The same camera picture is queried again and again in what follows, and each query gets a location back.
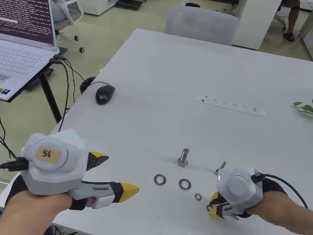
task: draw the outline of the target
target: laptop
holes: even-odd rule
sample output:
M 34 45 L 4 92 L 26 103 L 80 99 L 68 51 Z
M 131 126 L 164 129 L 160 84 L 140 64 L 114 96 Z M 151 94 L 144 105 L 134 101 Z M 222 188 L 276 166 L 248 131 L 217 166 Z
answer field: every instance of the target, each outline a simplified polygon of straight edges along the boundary
M 9 100 L 59 53 L 51 0 L 0 0 L 0 100 Z

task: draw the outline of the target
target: cable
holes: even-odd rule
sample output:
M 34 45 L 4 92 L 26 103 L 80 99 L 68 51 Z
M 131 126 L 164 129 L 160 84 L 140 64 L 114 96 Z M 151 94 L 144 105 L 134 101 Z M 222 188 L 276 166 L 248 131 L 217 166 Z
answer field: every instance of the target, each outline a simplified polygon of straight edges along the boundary
M 11 158 L 11 156 L 13 158 L 16 158 L 15 154 L 13 153 L 13 151 L 8 147 L 8 145 L 6 144 L 6 142 L 3 141 L 3 138 L 0 137 L 0 143 L 6 148 L 6 150 L 8 150 L 9 152 L 9 158 Z
M 66 63 L 67 66 L 71 67 L 71 69 L 72 69 L 76 74 L 78 74 L 78 75 L 81 77 L 81 79 L 82 79 L 83 81 L 85 81 L 85 79 L 82 77 L 82 75 L 80 75 L 79 72 L 77 72 L 75 69 L 73 69 L 72 64 L 70 63 L 70 61 L 69 61 L 67 58 L 65 58 L 64 56 L 61 56 L 61 55 L 54 55 L 53 58 L 54 58 L 54 59 L 57 59 L 57 60 L 63 60 L 63 61 Z
M 72 64 L 69 62 L 69 64 L 67 64 L 66 61 L 64 61 L 64 63 L 69 66 L 69 68 L 72 70 L 72 78 L 73 78 L 73 87 L 74 87 L 74 90 L 73 90 L 73 101 L 75 103 L 75 90 L 76 90 L 76 86 L 75 86 L 75 78 L 74 78 L 74 70 L 73 70 L 73 67 L 72 67 Z
M 59 233 L 60 235 L 62 235 L 62 233 L 61 233 L 60 229 L 59 229 L 57 226 L 54 226 L 54 227 L 55 227 L 55 232 L 54 232 L 54 235 L 56 235 L 56 234 L 57 234 L 57 231 L 58 231 L 58 233 Z
M 275 175 L 270 175 L 270 174 L 262 174 L 264 177 L 270 177 L 276 180 L 279 180 L 281 182 L 283 182 L 285 185 L 287 185 L 288 187 L 290 187 L 292 189 L 292 191 L 294 191 L 294 193 L 300 198 L 301 202 L 303 203 L 304 207 L 308 209 L 308 205 L 307 203 L 304 201 L 304 199 L 302 198 L 302 196 L 298 193 L 298 191 L 291 185 L 289 184 L 286 180 L 283 180 L 282 178 L 279 178 L 278 176 Z
M 69 66 L 69 67 L 71 66 L 71 69 L 72 69 L 78 76 L 80 76 L 83 81 L 85 81 L 85 79 L 82 77 L 82 75 L 80 75 L 79 72 L 77 72 L 75 69 L 73 69 L 72 64 L 68 61 L 68 59 L 65 58 L 64 62 L 65 62 L 66 64 L 69 63 L 69 65 L 67 64 L 67 66 Z
M 11 157 L 16 158 L 15 154 L 13 153 L 13 151 L 8 147 L 8 145 L 5 142 L 6 131 L 5 131 L 4 125 L 3 125 L 2 120 L 1 120 L 1 116 L 0 116 L 0 125 L 1 125 L 1 128 L 3 130 L 3 138 L 0 137 L 0 143 L 8 150 L 9 158 L 11 158 Z
M 68 93 L 69 93 L 69 76 L 68 76 L 68 71 L 67 71 L 66 66 L 62 62 L 60 64 L 63 66 L 63 68 L 65 69 L 65 73 L 67 74 L 67 97 L 66 97 L 66 100 L 65 100 L 65 108 L 64 108 L 63 117 L 62 117 L 62 121 L 61 121 L 61 124 L 60 124 L 58 132 L 61 131 L 61 128 L 62 128 L 63 123 L 64 123 L 65 114 L 67 112 Z
M 0 169 L 8 169 L 9 171 L 27 170 L 28 167 L 29 161 L 24 157 L 17 157 L 7 163 L 0 164 Z
M 93 84 L 96 84 L 96 83 L 104 83 L 104 84 L 109 85 L 110 87 L 112 86 L 111 84 L 109 84 L 109 83 L 107 83 L 107 82 L 93 82 L 93 83 L 91 83 L 89 86 L 91 86 L 91 85 L 93 85 Z
M 251 176 L 251 180 L 256 184 L 258 182 L 261 182 L 262 179 L 264 179 L 265 177 L 270 177 L 276 180 L 279 180 L 281 182 L 283 182 L 285 185 L 287 185 L 288 187 L 290 187 L 292 189 L 292 191 L 294 191 L 294 193 L 300 198 L 301 202 L 303 203 L 304 207 L 308 209 L 308 205 L 307 203 L 304 201 L 304 199 L 302 198 L 302 196 L 298 193 L 298 191 L 291 185 L 289 184 L 286 180 L 276 176 L 276 175 L 270 175 L 270 174 L 263 174 L 263 173 L 256 173 L 254 175 Z

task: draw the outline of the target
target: bolt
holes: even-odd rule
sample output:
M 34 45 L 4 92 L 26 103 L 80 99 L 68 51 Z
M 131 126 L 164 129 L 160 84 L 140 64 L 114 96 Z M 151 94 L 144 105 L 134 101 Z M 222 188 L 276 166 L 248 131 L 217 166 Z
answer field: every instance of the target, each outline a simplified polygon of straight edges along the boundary
M 226 162 L 223 162 L 222 165 L 220 166 L 220 168 L 218 168 L 218 169 L 215 171 L 215 174 L 218 175 L 218 174 L 219 174 L 219 170 L 223 169 L 225 166 L 226 166 Z
M 188 154 L 189 154 L 189 149 L 185 148 L 183 150 L 183 152 L 181 153 L 181 157 L 178 158 L 177 160 L 177 165 L 179 165 L 180 167 L 186 167 L 188 165 Z

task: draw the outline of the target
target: sandal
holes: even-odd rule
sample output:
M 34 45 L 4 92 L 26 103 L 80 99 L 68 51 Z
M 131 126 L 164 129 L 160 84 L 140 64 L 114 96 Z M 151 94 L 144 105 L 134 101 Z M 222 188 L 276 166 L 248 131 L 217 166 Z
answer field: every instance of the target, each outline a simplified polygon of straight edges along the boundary
M 294 35 L 293 33 L 284 33 L 283 37 L 286 38 L 289 42 L 294 42 Z

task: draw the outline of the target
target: human hand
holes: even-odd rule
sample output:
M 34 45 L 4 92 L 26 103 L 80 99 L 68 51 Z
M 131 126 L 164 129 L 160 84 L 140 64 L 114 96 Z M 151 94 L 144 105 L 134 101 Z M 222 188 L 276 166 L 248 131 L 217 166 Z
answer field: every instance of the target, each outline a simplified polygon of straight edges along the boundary
M 24 190 L 8 201 L 0 219 L 0 234 L 42 235 L 71 203 L 67 193 L 37 196 Z
M 269 223 L 283 226 L 291 211 L 291 204 L 295 203 L 286 194 L 268 191 L 263 194 L 263 199 L 258 205 L 247 209 L 246 212 L 256 214 Z

